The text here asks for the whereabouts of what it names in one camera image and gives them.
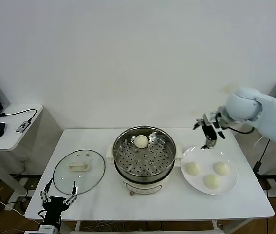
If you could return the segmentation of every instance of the white plate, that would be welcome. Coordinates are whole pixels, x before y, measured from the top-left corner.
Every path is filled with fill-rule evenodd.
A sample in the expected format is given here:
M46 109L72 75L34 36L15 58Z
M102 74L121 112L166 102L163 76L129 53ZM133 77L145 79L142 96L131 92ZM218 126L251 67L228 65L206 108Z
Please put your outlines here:
M193 146L187 149L183 153L183 156L183 159L180 160L182 174L185 179L197 190L206 194L222 195L235 188L239 177L238 169L225 153L217 151L216 149L203 150L199 147ZM199 175L192 176L186 171L186 165L192 161L200 164L202 171ZM217 174L213 168L213 165L217 162L227 163L231 169L230 174L226 176ZM218 188L210 189L206 187L203 178L208 174L215 174L220 178L221 184Z

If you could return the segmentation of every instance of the pot handle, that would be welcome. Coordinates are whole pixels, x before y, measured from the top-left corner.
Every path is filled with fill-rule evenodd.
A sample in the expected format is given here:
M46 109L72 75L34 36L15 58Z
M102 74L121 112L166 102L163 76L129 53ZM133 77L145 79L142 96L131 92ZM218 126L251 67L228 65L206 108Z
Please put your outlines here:
M107 159L107 162L110 164L114 163L114 157L113 157L112 150L113 150L113 145L111 144L108 146L107 152L105 153L105 158Z
M183 158L183 152L180 145L176 145L176 156L175 160L182 159Z

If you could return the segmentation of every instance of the stainless steel steamer basket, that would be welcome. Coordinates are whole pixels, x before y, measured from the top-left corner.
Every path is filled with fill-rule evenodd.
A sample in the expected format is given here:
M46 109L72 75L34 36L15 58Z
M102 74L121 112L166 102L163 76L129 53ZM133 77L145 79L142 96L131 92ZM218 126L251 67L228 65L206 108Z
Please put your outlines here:
M147 147L140 149L134 145L138 135L148 138ZM124 131L114 142L112 152L115 167L125 179L137 184L151 184L171 172L176 145L163 130L138 126Z

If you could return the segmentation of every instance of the wooden floor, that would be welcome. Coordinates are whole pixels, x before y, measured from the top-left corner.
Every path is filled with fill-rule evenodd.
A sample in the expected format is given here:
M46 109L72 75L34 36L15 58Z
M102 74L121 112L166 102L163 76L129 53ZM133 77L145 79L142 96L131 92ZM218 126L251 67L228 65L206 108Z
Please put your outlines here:
M26 188L34 189L38 184L38 179L30 179L26 184ZM262 187L265 189L265 183L261 181ZM6 186L4 183L0 182L0 196L2 201L7 201L9 196L11 195L12 190ZM269 199L274 211L275 216L273 218L268 219L269 225L269 234L276 234L276 199ZM24 213L19 204L15 206L15 209ZM219 221L219 227L221 224L226 224L228 221ZM71 230L75 227L75 222L65 222L65 224L71 228ZM0 232L4 232L10 229L19 229L19 230L37 230L37 224L27 220L26 218L20 216L18 213L14 211L5 211L2 210L0 212ZM211 230L212 223L210 221L204 222L116 222L110 225L106 225L103 222L82 222L81 231L186 231L186 230ZM11 231L7 232L8 234L19 234L22 233L20 231ZM249 224L245 225L241 229L237 230L235 234L267 234L267 226L266 219L253 220Z

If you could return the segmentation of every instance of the small white desk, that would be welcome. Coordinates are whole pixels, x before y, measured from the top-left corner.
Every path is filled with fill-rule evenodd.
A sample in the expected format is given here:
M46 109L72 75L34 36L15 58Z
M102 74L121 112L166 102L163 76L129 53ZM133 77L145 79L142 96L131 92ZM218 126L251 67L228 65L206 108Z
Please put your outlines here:
M35 190L26 210L28 219L41 219L42 210L39 192L53 176L58 162L69 153L80 149L92 149L105 155L124 129L66 129L52 154L50 161ZM202 130L192 128L164 129L183 150L191 145L203 145L205 136ZM167 186L151 195L129 195L121 184L113 164L106 163L102 180L92 190L78 195L72 206L62 213L63 221L196 221L231 220L225 227L226 233L232 233L254 218L267 218L274 211L258 183L240 147L233 135L225 133L226 140L219 139L215 148L231 157L239 169L239 181L236 188L225 195L213 196L197 191L182 176L175 166ZM67 197L58 191L54 184L49 190L50 196Z
M34 111L28 111L14 116L0 117L0 123L4 122L6 124L5 133L0 137L0 151L11 151L16 148L16 146L19 144L19 142L22 140L24 135L27 133L29 128L33 125L34 121L39 116L42 108L42 105L39 104L10 104L5 107L3 113L6 114L12 114L27 109L36 109L37 113L33 117L30 126L28 126L23 133L16 132L16 129L24 121L27 121L34 114ZM27 190L23 186L26 183L27 179L22 179L20 183L18 183L6 172L6 170L2 166L0 166L0 179L15 191L14 194L11 196L9 202L17 200L19 196L26 195Z

